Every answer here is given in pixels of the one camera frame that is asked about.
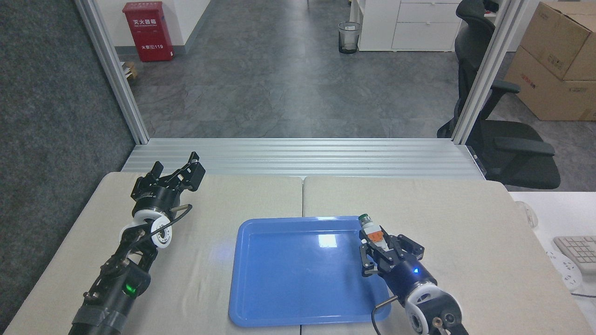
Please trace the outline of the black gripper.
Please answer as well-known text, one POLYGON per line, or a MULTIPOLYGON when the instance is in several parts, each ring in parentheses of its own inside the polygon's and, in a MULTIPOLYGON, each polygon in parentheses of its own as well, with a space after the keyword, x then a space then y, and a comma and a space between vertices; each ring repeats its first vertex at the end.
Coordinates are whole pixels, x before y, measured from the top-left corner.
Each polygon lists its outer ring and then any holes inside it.
POLYGON ((372 232, 372 235, 377 242, 371 240, 364 230, 359 232, 362 276, 378 274, 398 299, 406 299, 420 284, 426 282, 438 284, 438 281, 419 262, 425 252, 422 245, 403 234, 390 235, 383 228, 372 232), (413 257, 404 259, 406 254, 413 257))
POLYGON ((156 161, 151 171, 139 177, 133 186, 131 198, 135 206, 132 216, 145 209, 173 216, 171 208, 179 206, 182 191, 189 189, 195 192, 202 182, 206 170, 199 159, 199 155, 192 151, 186 165, 161 178, 161 186, 153 185, 163 171, 162 163, 156 161))

